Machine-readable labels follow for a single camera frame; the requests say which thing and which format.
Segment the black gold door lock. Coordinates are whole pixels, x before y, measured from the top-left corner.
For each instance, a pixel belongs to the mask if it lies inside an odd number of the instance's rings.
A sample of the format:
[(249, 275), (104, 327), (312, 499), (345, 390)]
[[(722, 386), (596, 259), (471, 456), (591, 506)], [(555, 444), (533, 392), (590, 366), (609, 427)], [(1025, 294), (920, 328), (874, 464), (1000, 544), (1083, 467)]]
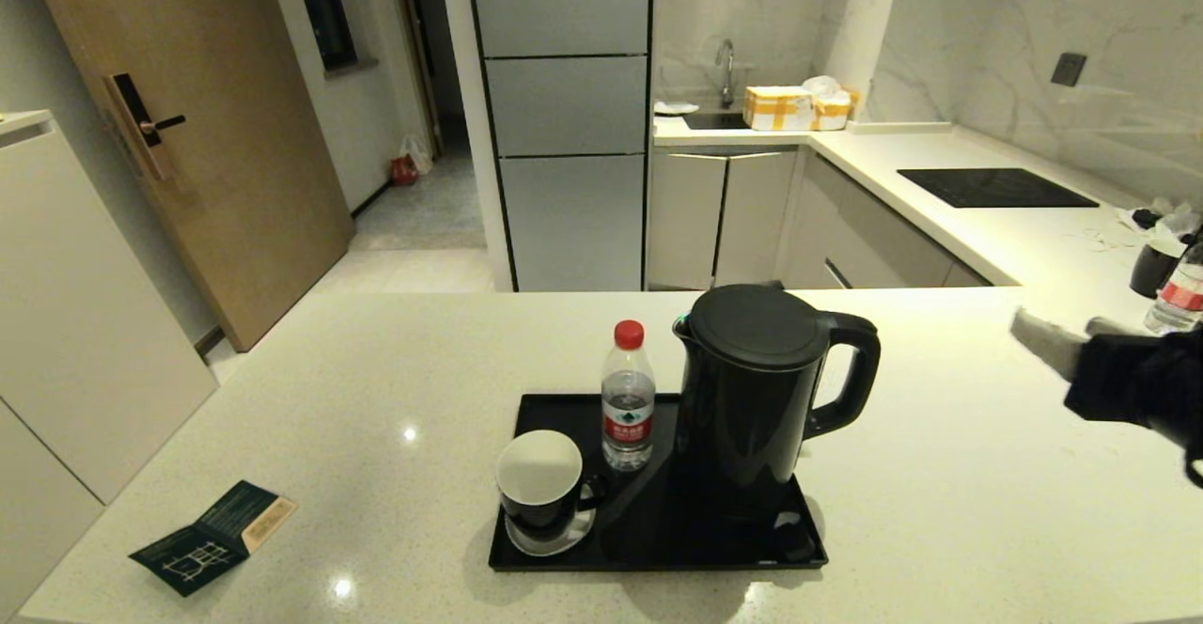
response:
[(154, 182), (172, 179), (174, 165), (168, 161), (168, 154), (164, 149), (162, 132), (167, 129), (183, 126), (186, 123), (186, 115), (154, 119), (141, 97), (138, 88), (134, 84), (131, 75), (103, 76), (103, 87), (115, 102), (117, 114), (130, 127), (136, 149), (142, 161), (146, 162), (148, 176)]

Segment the large yellow taped cardboard box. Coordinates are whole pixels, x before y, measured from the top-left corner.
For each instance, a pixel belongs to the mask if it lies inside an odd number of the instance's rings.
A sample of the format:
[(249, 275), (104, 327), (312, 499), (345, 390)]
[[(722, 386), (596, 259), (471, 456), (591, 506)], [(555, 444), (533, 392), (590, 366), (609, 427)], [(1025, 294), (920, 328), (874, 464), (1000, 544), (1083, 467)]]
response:
[(743, 123), (758, 132), (812, 131), (813, 99), (802, 87), (748, 87), (743, 93)]

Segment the grey lower cabinet door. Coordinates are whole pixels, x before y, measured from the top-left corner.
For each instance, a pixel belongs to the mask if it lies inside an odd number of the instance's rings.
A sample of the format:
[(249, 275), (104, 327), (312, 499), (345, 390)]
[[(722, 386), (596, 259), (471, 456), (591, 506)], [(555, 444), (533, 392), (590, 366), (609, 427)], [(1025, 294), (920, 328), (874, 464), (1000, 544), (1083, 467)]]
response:
[(727, 159), (716, 285), (774, 280), (798, 151)]
[(658, 149), (650, 168), (650, 289), (710, 289), (725, 158)]

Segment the grey drawer cabinet front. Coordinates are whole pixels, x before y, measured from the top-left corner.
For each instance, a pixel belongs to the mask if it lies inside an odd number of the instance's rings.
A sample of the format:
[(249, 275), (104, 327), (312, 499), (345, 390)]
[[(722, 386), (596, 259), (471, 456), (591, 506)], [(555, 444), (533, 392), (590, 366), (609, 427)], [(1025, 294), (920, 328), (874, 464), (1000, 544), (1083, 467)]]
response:
[(782, 236), (787, 289), (974, 289), (979, 273), (825, 158), (800, 161)]

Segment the black mug white rim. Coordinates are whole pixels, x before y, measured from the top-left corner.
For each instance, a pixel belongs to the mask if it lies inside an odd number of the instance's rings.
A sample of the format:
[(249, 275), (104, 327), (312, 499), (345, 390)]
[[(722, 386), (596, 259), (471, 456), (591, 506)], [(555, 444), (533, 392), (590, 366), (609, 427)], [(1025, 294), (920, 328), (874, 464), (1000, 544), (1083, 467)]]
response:
[(1186, 250), (1186, 244), (1171, 239), (1148, 242), (1133, 265), (1128, 287), (1144, 298), (1155, 299)]

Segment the brown wooden door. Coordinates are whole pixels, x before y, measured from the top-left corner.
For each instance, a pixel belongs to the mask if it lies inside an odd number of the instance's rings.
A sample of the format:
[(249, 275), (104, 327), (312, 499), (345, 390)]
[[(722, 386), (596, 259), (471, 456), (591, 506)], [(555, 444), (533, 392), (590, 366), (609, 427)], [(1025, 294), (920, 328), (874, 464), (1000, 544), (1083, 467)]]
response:
[[(46, 0), (87, 93), (236, 351), (348, 251), (352, 218), (279, 0)], [(131, 75), (174, 165), (154, 182), (103, 76)]]

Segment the black electric kettle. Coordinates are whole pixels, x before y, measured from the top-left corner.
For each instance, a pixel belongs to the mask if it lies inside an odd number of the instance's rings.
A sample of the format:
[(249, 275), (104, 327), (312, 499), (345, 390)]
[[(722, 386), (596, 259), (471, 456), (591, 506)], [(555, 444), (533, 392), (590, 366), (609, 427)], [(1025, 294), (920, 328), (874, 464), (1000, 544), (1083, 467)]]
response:
[(881, 366), (872, 321), (764, 283), (705, 291), (672, 332), (686, 349), (675, 479), (739, 521), (786, 504), (802, 444), (851, 426)]

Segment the black rectangular tray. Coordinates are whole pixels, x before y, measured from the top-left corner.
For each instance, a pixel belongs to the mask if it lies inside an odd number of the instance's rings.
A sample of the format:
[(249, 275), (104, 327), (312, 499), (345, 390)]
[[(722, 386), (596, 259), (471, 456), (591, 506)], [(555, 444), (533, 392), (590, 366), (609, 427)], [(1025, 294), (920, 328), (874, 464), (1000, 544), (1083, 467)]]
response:
[[(656, 397), (653, 453), (634, 474), (615, 473), (602, 454), (602, 398), (598, 394), (525, 394), (514, 432), (559, 430), (577, 442), (586, 471), (602, 475), (610, 499), (597, 509), (595, 524), (583, 542), (547, 558), (517, 551), (506, 536), (502, 515), (487, 555), (497, 572), (632, 572), (632, 571), (771, 571), (820, 569), (828, 552), (795, 479), (786, 500), (769, 521), (743, 523), (717, 515), (705, 503), (682, 497), (672, 479), (672, 440), (678, 394)], [(816, 543), (806, 564), (778, 564), (766, 547), (775, 525), (804, 523)]]

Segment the dark narrow window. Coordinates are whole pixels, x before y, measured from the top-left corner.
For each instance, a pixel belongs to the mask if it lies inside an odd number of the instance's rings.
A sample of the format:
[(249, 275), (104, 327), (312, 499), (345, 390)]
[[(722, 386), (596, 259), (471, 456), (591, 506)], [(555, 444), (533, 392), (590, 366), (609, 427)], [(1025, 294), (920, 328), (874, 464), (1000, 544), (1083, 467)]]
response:
[(344, 0), (304, 0), (322, 71), (330, 77), (372, 69), (377, 59), (355, 41)]

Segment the dark green folded leaflet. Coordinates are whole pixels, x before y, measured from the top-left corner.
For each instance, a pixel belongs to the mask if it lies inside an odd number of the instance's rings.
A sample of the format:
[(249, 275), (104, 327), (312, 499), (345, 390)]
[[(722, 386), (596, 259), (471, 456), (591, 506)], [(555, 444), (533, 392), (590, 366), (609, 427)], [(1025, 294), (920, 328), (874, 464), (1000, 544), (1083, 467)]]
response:
[(192, 524), (147, 543), (129, 558), (180, 598), (190, 598), (248, 560), (296, 509), (288, 497), (241, 481)]

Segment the small yellow taped cardboard box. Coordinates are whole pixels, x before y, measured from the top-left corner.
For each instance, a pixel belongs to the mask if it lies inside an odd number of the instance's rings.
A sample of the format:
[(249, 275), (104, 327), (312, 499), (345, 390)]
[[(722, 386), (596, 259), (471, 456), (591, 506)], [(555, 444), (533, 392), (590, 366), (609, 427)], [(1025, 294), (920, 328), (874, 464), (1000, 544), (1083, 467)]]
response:
[(837, 90), (828, 96), (812, 94), (813, 111), (808, 129), (813, 132), (841, 131), (847, 126), (858, 101), (859, 94), (855, 90)]

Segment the crumpled white tissue pile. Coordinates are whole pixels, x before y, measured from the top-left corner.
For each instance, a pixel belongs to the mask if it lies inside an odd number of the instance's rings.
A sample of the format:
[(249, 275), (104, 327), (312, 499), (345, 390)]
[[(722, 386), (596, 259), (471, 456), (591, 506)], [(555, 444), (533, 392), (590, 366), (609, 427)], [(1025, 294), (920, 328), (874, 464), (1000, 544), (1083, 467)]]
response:
[(1133, 209), (1116, 209), (1118, 221), (1137, 236), (1140, 242), (1185, 242), (1185, 236), (1195, 236), (1203, 228), (1203, 210), (1190, 203), (1173, 204), (1165, 197), (1156, 197), (1151, 206)]

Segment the water bottle with red cap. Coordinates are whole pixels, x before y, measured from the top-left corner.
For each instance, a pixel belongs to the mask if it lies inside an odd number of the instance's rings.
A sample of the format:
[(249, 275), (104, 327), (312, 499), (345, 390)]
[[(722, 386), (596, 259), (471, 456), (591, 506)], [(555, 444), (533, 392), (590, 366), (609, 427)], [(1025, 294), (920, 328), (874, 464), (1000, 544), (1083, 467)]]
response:
[(653, 451), (656, 380), (638, 320), (614, 328), (614, 349), (602, 363), (602, 453), (616, 473), (648, 465)]

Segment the black cup white inside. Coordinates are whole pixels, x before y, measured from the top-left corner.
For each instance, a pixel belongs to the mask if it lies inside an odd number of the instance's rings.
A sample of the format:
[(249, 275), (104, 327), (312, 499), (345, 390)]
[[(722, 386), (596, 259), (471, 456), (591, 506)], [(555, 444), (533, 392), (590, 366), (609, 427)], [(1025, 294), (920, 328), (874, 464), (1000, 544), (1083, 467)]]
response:
[(577, 442), (550, 429), (506, 444), (494, 460), (494, 487), (506, 521), (534, 541), (561, 536), (576, 515), (602, 509), (611, 491), (604, 476), (586, 471)]

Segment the clear bottle with red label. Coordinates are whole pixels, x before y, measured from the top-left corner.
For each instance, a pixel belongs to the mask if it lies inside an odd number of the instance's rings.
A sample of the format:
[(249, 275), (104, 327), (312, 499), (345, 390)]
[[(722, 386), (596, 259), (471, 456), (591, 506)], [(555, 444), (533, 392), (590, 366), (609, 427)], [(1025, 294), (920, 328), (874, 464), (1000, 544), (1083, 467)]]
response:
[(1155, 335), (1191, 332), (1203, 325), (1203, 239), (1184, 252), (1143, 323)]

